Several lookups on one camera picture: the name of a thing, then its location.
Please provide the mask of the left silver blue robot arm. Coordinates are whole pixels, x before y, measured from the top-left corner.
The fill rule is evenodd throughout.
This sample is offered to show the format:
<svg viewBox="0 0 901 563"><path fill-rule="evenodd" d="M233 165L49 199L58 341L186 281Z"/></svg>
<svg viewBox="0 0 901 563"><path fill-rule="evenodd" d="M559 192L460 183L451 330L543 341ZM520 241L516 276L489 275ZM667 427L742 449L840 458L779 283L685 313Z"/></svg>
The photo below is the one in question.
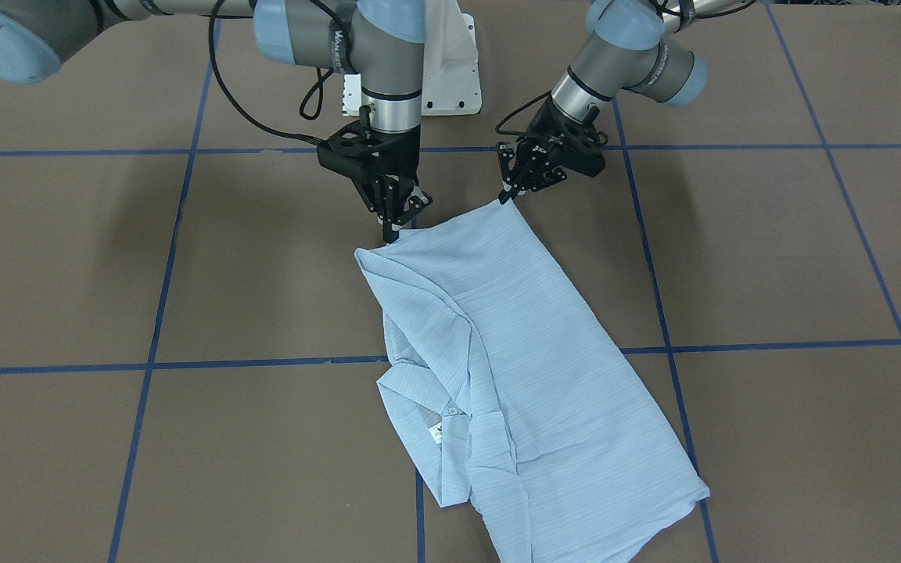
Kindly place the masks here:
<svg viewBox="0 0 901 563"><path fill-rule="evenodd" d="M593 178L605 169L608 135L596 120L616 93L629 91L661 106L693 103L705 88L705 60L673 36L698 21L744 11L748 1L594 1L585 18L587 40L555 86L529 106L522 131L496 125L506 142L496 153L503 188L498 202L539 192L570 174Z"/></svg>

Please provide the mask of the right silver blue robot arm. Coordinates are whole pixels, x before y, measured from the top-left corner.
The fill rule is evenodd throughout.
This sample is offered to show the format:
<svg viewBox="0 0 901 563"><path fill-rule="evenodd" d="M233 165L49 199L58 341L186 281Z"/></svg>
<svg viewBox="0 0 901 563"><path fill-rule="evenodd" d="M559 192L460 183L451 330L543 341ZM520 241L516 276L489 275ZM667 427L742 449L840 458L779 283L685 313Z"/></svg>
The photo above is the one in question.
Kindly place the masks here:
<svg viewBox="0 0 901 563"><path fill-rule="evenodd" d="M423 1L0 1L0 79L35 84L119 23L197 15L206 21L212 77L235 111L254 127L313 146L318 163L353 182L382 238L396 242L430 204L419 185ZM246 21L260 54L312 68L318 81L360 78L360 109L329 138L262 124L232 95L219 65L218 32Z"/></svg>

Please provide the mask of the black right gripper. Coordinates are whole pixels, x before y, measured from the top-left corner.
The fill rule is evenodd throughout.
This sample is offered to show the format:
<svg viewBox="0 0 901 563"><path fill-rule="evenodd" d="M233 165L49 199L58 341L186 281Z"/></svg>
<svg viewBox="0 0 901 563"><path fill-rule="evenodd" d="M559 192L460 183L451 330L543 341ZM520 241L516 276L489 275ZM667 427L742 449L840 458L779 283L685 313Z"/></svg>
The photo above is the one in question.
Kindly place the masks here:
<svg viewBox="0 0 901 563"><path fill-rule="evenodd" d="M433 203L432 196L418 188L421 132L419 125L389 133L354 121L318 144L318 163L350 179L366 206L375 206L387 245ZM393 179L393 188L376 188L382 179Z"/></svg>

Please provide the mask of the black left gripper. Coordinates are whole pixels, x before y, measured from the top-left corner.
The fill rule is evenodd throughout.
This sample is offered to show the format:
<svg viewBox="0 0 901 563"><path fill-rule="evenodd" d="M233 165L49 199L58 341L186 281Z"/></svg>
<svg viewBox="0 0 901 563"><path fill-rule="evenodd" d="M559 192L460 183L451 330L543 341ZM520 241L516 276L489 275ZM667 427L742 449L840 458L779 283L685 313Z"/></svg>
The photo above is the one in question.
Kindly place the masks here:
<svg viewBox="0 0 901 563"><path fill-rule="evenodd" d="M535 103L539 107L525 131L504 129L512 117ZM587 178L599 175L605 168L603 148L608 135L596 128L598 114L598 106L589 106L583 119L573 119L555 106L550 94L540 94L501 118L496 124L497 134L514 140L496 145L503 181L498 203L504 206L517 195L557 185L568 178L569 172Z"/></svg>

